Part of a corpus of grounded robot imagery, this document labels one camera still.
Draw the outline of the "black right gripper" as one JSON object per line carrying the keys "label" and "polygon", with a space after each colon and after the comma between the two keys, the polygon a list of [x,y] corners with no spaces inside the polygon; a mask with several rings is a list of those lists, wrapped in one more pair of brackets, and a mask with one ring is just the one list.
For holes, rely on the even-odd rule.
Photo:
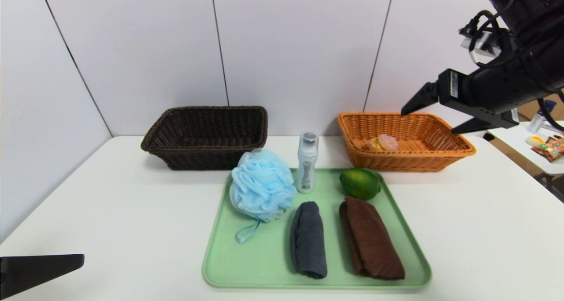
{"label": "black right gripper", "polygon": [[452,128],[452,134],[471,134],[518,124],[516,109],[534,100],[534,54],[506,49],[478,69],[463,74],[447,69],[435,82],[425,83],[401,108],[401,116],[439,102],[471,119]]}

